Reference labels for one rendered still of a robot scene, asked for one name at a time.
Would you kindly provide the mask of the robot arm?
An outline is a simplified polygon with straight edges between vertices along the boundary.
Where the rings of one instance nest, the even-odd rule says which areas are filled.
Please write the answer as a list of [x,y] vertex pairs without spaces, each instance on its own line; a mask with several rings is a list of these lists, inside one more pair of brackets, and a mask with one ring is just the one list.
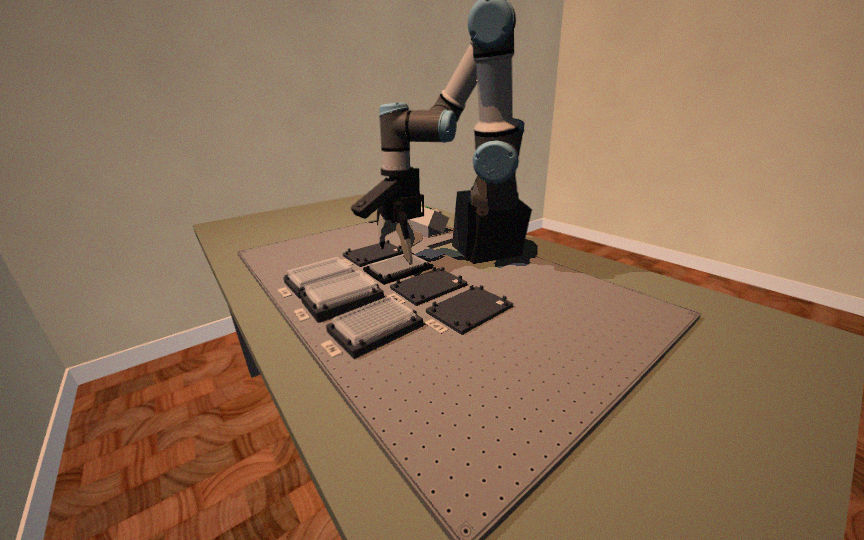
[[[517,206],[515,175],[524,122],[513,118],[516,15],[512,8],[508,0],[478,0],[474,4],[468,17],[470,45],[446,89],[429,110],[409,110],[406,103],[380,106],[383,170],[410,169],[410,142],[453,141],[458,117],[477,84],[479,122],[474,127],[473,167],[478,176],[469,199],[474,205],[493,211]],[[400,189],[397,180],[385,178],[352,205],[351,210],[366,219]]]

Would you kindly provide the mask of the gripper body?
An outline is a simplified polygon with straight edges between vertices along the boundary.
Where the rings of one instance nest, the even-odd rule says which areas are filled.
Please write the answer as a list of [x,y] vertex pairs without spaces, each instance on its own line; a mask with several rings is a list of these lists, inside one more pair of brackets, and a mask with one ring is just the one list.
[[401,187],[397,193],[380,206],[382,216],[385,220],[391,220],[392,223],[397,223],[396,208],[399,207],[402,207],[402,211],[406,213],[408,220],[424,216],[424,195],[420,194],[419,168],[414,168],[413,170],[411,168],[396,171],[382,170],[383,168],[381,168],[381,175],[396,179]]

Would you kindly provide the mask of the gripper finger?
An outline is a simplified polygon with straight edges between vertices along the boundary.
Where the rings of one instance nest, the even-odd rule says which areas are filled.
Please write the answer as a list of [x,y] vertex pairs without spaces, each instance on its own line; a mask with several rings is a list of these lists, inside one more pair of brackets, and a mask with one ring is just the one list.
[[412,229],[411,223],[407,220],[407,215],[402,211],[402,207],[396,208],[397,211],[397,226],[396,231],[401,241],[403,255],[410,265],[412,265],[412,248],[414,245],[422,241],[423,236],[420,232]]
[[396,231],[396,225],[397,223],[392,223],[391,220],[385,220],[380,212],[380,207],[377,209],[378,237],[382,249],[384,249],[385,245],[385,236]]

